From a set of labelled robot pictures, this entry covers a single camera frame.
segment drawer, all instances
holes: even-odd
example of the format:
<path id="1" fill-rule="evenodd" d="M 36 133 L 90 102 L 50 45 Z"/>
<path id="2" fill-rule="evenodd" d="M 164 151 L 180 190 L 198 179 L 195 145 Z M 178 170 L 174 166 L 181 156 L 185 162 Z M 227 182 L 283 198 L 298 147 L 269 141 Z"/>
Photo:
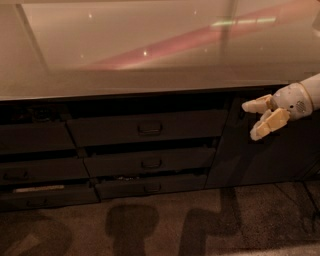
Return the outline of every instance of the drawer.
<path id="1" fill-rule="evenodd" d="M 0 154 L 74 148 L 65 123 L 0 126 Z"/>
<path id="2" fill-rule="evenodd" d="M 200 190 L 203 189 L 206 179 L 206 175 L 196 176 L 193 174 L 184 174 L 131 181 L 103 181 L 96 185 L 96 189 L 101 199 L 143 196 Z"/>
<path id="3" fill-rule="evenodd" d="M 79 147 L 220 136 L 226 110 L 84 118 L 67 121 Z"/>
<path id="4" fill-rule="evenodd" d="M 99 199 L 88 185 L 67 185 L 63 189 L 1 193 L 0 211 L 14 211 L 96 203 Z"/>
<path id="5" fill-rule="evenodd" d="M 88 178 L 81 159 L 52 159 L 0 165 L 0 185 Z"/>
<path id="6" fill-rule="evenodd" d="M 186 148 L 85 158 L 91 177 L 210 167 L 214 148 Z"/>

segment glass top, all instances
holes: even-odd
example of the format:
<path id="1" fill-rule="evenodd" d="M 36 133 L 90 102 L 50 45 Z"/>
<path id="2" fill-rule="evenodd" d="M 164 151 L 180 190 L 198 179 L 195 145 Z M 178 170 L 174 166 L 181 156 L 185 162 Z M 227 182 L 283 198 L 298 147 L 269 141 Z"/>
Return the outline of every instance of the glass top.
<path id="1" fill-rule="evenodd" d="M 317 0 L 4 0 L 0 100 L 288 84 L 320 73 Z"/>

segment gray carpet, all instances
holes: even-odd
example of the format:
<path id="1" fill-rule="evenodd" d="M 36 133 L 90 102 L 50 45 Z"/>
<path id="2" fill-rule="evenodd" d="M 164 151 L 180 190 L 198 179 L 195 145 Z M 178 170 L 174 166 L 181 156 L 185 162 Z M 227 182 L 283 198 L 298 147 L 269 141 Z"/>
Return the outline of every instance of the gray carpet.
<path id="1" fill-rule="evenodd" d="M 0 255 L 320 255 L 313 213 L 301 183 L 1 213 Z"/>

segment dark wooden cabinet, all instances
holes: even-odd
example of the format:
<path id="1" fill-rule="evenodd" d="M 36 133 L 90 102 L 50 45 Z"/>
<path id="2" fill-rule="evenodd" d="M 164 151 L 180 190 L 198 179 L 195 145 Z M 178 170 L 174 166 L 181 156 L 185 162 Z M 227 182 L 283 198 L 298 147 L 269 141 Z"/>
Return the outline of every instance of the dark wooden cabinet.
<path id="1" fill-rule="evenodd" d="M 268 93 L 3 102 L 0 211 L 320 176 L 320 112 L 250 139 Z"/>

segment robotic arm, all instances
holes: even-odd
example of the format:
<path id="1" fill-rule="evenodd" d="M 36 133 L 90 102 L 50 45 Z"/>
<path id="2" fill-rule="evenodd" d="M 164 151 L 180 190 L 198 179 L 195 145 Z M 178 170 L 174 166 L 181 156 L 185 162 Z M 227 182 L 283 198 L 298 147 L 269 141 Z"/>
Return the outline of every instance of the robotic arm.
<path id="1" fill-rule="evenodd" d="M 288 121 L 309 116 L 320 109 L 320 74 L 283 87 L 274 95 L 247 101 L 242 108 L 246 112 L 263 114 L 250 132 L 253 140 L 259 140 Z"/>

